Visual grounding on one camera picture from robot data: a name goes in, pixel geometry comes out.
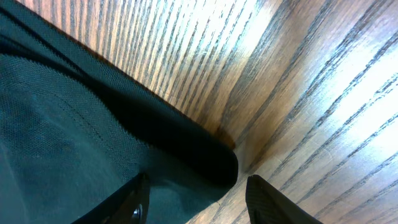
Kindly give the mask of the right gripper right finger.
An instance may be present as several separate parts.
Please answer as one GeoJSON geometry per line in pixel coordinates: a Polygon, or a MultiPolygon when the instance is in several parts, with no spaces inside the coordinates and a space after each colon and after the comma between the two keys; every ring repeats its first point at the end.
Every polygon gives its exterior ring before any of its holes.
{"type": "Polygon", "coordinates": [[[248,177],[245,200],[251,224],[322,224],[259,175],[248,177]]]}

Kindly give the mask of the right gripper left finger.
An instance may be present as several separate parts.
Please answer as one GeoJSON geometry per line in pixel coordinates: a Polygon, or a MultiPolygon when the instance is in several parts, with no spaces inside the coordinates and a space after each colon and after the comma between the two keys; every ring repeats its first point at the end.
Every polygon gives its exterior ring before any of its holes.
{"type": "Polygon", "coordinates": [[[145,224],[149,195],[149,178],[140,173],[73,224],[145,224]]]}

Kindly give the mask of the black polo shirt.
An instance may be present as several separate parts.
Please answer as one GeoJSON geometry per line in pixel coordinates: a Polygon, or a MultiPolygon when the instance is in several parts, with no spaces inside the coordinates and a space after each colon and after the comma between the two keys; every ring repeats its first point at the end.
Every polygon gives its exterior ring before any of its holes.
{"type": "Polygon", "coordinates": [[[140,173],[146,223],[236,183],[232,150],[16,1],[1,2],[1,222],[73,223],[140,173]]]}

